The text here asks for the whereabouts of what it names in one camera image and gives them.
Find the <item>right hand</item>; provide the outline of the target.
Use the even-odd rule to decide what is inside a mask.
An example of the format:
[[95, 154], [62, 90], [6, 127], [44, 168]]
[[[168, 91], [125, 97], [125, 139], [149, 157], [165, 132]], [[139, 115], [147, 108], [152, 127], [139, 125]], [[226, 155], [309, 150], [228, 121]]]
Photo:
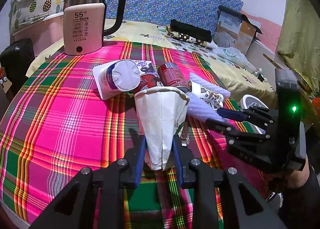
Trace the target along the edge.
[[310, 175], [309, 160], [306, 157], [306, 163], [302, 171], [288, 169], [283, 174], [283, 178], [286, 180], [283, 191], [287, 189], [297, 189], [305, 185]]

